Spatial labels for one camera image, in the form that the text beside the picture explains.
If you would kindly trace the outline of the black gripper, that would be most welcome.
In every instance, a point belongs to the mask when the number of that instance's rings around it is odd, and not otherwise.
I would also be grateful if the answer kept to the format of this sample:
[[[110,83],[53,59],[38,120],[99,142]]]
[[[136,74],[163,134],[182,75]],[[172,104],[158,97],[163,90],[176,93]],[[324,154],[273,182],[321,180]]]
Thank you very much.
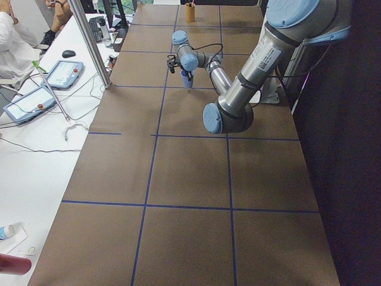
[[[182,77],[187,78],[188,82],[193,81],[194,71],[182,70]]]

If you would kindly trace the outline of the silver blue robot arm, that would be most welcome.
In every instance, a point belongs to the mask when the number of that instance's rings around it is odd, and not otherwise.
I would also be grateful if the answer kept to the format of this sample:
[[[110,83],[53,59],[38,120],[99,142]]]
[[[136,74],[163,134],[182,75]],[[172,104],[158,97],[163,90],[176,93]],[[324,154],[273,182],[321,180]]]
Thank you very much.
[[[234,80],[227,77],[219,56],[197,52],[185,31],[172,35],[175,56],[167,65],[179,66],[193,79],[193,71],[205,69],[219,95],[203,110],[209,133],[239,133],[254,119],[250,100],[286,55],[304,43],[327,45],[344,40],[351,28],[352,1],[268,1],[264,33]]]

